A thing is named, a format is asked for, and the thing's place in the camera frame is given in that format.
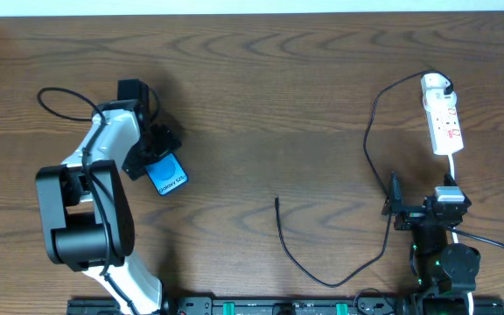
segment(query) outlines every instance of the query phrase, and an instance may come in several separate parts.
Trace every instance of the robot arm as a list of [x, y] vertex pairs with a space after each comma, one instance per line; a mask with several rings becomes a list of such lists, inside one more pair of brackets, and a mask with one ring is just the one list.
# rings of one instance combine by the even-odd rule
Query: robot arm
[[[119, 81], [118, 100], [98, 108], [106, 121], [100, 113], [94, 113], [93, 125], [79, 148], [62, 164], [42, 168], [37, 174], [46, 252], [52, 262], [64, 263], [102, 284], [118, 301], [122, 313], [156, 312], [161, 309], [162, 285], [134, 252], [134, 222], [119, 171], [123, 168], [135, 180], [145, 174], [147, 165], [176, 150], [180, 141], [166, 127], [151, 126], [149, 89], [139, 80]], [[84, 154], [89, 173], [82, 163]], [[94, 191], [106, 220], [100, 211], [67, 211], [81, 202], [94, 200], [88, 184], [91, 180], [97, 184]], [[109, 268], [102, 275], [107, 250]]]

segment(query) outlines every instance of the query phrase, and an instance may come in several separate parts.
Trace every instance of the small blue box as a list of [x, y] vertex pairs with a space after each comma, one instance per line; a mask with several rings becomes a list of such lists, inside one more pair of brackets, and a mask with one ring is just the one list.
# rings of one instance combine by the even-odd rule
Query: small blue box
[[173, 153], [155, 164], [145, 166], [145, 170], [161, 196], [182, 186], [188, 180], [188, 176]]

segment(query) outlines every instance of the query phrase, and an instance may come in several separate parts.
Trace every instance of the wooden table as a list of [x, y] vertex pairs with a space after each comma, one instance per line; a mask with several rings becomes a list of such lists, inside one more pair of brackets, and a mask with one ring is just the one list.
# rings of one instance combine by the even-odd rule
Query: wooden table
[[[0, 18], [0, 314], [64, 313], [70, 297], [107, 296], [53, 265], [34, 175], [79, 145], [89, 124], [48, 115], [46, 86], [95, 102], [116, 81], [156, 88], [163, 123], [182, 137], [190, 181], [160, 197], [122, 175], [136, 250], [167, 290], [223, 296], [352, 296], [368, 286], [416, 287], [410, 234], [339, 289], [311, 281], [285, 256], [273, 198], [296, 258], [333, 282], [381, 250], [384, 196], [362, 152], [372, 102], [388, 84], [436, 68], [456, 83], [465, 148], [458, 183], [473, 201], [460, 229], [504, 242], [504, 13]], [[420, 203], [447, 172], [434, 156], [411, 80], [381, 98], [368, 149], [387, 180], [397, 171]], [[47, 102], [88, 116], [64, 94]], [[504, 298], [504, 251], [482, 255], [478, 295]]]

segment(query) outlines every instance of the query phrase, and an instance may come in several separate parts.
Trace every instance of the brown tabletop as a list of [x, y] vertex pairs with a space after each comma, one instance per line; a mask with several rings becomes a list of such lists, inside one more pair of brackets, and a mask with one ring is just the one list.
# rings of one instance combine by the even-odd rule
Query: brown tabletop
[[[362, 151], [376, 95], [436, 68], [455, 82], [465, 148], [457, 180], [472, 200], [459, 227], [504, 242], [504, 13], [0, 18], [0, 314], [64, 313], [71, 297], [106, 297], [94, 280], [46, 256], [34, 176], [79, 145], [88, 123], [36, 103], [40, 88], [71, 88], [94, 102], [116, 81], [159, 92], [189, 182], [160, 197], [148, 178], [122, 184], [136, 250], [174, 294], [352, 296], [365, 287], [407, 292], [410, 233], [391, 231], [385, 256], [339, 289], [315, 284], [290, 251], [337, 282], [379, 253], [384, 196]], [[70, 116], [90, 108], [45, 98]], [[379, 103], [368, 150], [384, 180], [398, 172], [421, 203], [448, 171], [434, 156], [410, 80]], [[481, 252], [476, 295], [504, 298], [504, 250]]]

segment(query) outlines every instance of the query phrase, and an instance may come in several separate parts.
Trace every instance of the wood grain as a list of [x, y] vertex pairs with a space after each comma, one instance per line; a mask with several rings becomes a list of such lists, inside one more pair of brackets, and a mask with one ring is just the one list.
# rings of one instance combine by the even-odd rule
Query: wood grain
[[[46, 86], [95, 102], [116, 81], [159, 91], [162, 122], [182, 136], [190, 182], [159, 197], [147, 178], [122, 182], [136, 249], [168, 290], [223, 296], [354, 295], [414, 288], [410, 235], [337, 290], [313, 283], [277, 239], [282, 202], [290, 250], [337, 281], [376, 255], [383, 196], [362, 153], [372, 101], [388, 84], [434, 67], [456, 83], [465, 149], [458, 182], [472, 199], [463, 227], [504, 242], [504, 13], [0, 18], [0, 314], [64, 313], [70, 297], [105, 296], [50, 263], [34, 175], [76, 148], [89, 126], [48, 115]], [[416, 80], [381, 99], [368, 149], [397, 171], [412, 202], [440, 183], [445, 158], [427, 136]], [[64, 114], [88, 107], [53, 94]], [[504, 298], [504, 251], [482, 254], [478, 294]]]

